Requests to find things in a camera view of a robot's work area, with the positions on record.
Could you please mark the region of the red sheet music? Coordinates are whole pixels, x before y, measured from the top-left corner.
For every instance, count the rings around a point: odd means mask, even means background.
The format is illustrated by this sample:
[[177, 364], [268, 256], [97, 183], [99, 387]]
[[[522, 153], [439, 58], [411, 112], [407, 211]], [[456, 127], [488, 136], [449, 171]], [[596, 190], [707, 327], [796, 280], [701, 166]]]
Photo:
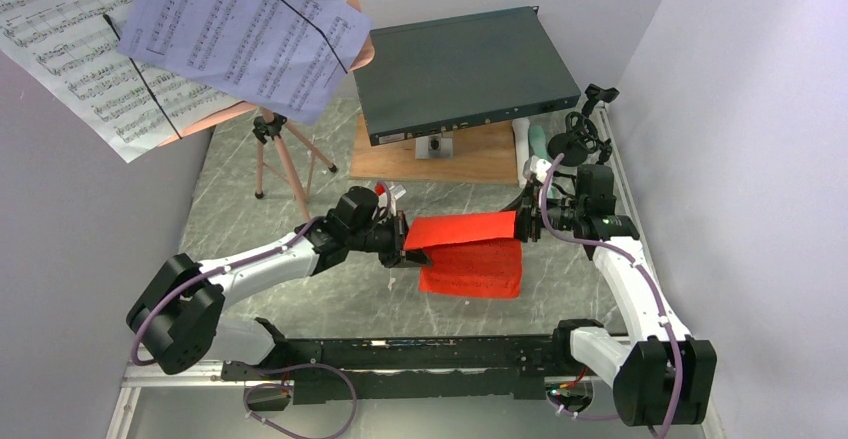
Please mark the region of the red sheet music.
[[404, 243], [431, 264], [421, 268], [419, 290], [451, 296], [514, 299], [523, 275], [516, 213], [489, 212], [419, 217]]

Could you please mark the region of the mint green microphone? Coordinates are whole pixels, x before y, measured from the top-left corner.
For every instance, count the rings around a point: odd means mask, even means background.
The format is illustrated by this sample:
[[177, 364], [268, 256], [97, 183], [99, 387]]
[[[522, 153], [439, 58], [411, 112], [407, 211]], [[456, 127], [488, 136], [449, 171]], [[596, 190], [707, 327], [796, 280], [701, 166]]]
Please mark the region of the mint green microphone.
[[531, 125], [528, 129], [528, 144], [533, 156], [549, 161], [547, 151], [547, 136], [544, 129], [539, 125]]

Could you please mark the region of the white microphone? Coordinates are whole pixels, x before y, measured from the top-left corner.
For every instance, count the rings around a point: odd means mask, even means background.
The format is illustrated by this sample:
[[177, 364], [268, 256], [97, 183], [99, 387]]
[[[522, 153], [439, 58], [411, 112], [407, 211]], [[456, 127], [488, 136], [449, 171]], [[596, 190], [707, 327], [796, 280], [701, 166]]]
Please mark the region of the white microphone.
[[518, 186], [523, 188], [527, 182], [527, 178], [524, 176], [524, 166], [530, 157], [528, 139], [530, 120], [526, 117], [514, 119], [511, 122], [511, 127], [514, 138], [517, 181]]

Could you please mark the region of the black round-base mic stand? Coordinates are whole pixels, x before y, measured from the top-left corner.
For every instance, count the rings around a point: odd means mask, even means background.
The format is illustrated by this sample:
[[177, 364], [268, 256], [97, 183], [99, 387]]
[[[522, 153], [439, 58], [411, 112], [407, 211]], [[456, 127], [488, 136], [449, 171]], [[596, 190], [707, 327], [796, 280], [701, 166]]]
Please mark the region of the black round-base mic stand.
[[600, 139], [598, 128], [590, 116], [599, 103], [610, 103], [619, 94], [620, 91], [614, 87], [601, 88], [589, 84], [585, 90], [586, 102], [582, 109], [579, 112], [569, 112], [565, 117], [566, 130], [549, 140], [548, 155], [555, 159], [562, 154], [562, 166], [577, 167], [584, 164], [591, 155], [598, 153], [596, 164], [605, 165], [613, 152], [611, 140]]

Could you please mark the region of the black tripod mic stand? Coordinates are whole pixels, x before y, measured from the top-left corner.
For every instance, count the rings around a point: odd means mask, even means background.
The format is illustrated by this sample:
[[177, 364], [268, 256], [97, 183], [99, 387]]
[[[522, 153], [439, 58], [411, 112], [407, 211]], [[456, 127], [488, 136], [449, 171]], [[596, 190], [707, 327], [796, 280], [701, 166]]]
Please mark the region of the black tripod mic stand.
[[563, 163], [568, 167], [584, 164], [592, 155], [598, 154], [597, 165], [605, 165], [612, 155], [609, 139], [600, 139], [595, 123], [582, 113], [573, 111], [566, 118], [566, 146]]

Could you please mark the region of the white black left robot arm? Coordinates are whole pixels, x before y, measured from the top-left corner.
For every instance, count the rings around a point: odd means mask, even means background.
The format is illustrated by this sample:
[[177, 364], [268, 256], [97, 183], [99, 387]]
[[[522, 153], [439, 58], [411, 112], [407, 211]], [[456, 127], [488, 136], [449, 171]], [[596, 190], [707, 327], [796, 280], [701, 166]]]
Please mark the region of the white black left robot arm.
[[335, 207], [282, 238], [229, 257], [194, 261], [180, 253], [166, 260], [127, 313], [134, 334], [130, 360], [182, 373], [235, 341], [242, 361], [264, 379], [287, 365], [283, 337], [266, 320], [224, 325], [223, 312], [260, 292], [306, 279], [343, 263], [350, 252], [375, 254], [387, 269], [428, 267], [421, 249], [408, 250], [410, 227], [390, 188], [354, 186]]

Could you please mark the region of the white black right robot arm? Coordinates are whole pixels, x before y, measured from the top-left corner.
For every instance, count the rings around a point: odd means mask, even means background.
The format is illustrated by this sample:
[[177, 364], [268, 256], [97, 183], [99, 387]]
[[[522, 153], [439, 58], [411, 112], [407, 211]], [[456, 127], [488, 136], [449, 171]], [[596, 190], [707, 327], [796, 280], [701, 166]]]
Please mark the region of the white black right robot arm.
[[717, 353], [695, 338], [673, 312], [645, 256], [634, 221], [616, 211], [615, 176], [606, 165], [584, 164], [570, 175], [574, 191], [548, 196], [560, 177], [551, 162], [532, 157], [524, 165], [515, 212], [515, 235], [536, 241], [542, 232], [581, 245], [609, 286], [628, 341], [615, 339], [597, 320], [561, 321], [552, 334], [551, 360], [574, 374], [581, 367], [613, 394], [618, 418], [664, 437], [674, 425], [699, 425], [707, 416]]

